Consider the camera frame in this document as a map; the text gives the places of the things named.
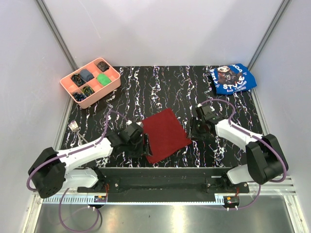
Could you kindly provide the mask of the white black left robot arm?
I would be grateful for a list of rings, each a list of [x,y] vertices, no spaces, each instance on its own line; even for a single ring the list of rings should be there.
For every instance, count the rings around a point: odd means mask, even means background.
[[[143,132],[142,122],[128,121],[124,129],[111,131],[72,149],[44,149],[28,171],[26,186],[43,199],[70,188],[100,192],[107,186],[104,174],[98,168],[81,166],[123,152],[131,157],[152,155],[149,136]]]

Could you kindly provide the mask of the red cloth napkin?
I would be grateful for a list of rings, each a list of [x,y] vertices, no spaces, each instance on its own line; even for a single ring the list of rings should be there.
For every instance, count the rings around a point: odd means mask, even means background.
[[[142,123],[144,133],[149,136],[152,155],[147,156],[147,160],[150,164],[158,163],[191,144],[170,108],[144,119]]]

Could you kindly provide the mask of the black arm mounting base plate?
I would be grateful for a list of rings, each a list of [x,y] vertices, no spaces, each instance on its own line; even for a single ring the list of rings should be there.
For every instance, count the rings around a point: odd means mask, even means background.
[[[109,203],[164,204],[216,201],[215,194],[248,194],[247,182],[230,184],[228,168],[97,168],[99,182],[79,193],[108,192]]]

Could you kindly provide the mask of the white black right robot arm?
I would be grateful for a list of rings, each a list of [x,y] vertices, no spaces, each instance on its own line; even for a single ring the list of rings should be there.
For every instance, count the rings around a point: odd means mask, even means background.
[[[285,180],[288,163],[278,139],[272,135],[251,132],[237,124],[231,118],[216,115],[210,106],[199,104],[196,117],[192,117],[189,126],[189,138],[205,140],[211,134],[224,138],[246,153],[246,164],[236,166],[221,179],[221,188],[232,192],[238,184],[245,182],[280,183]]]

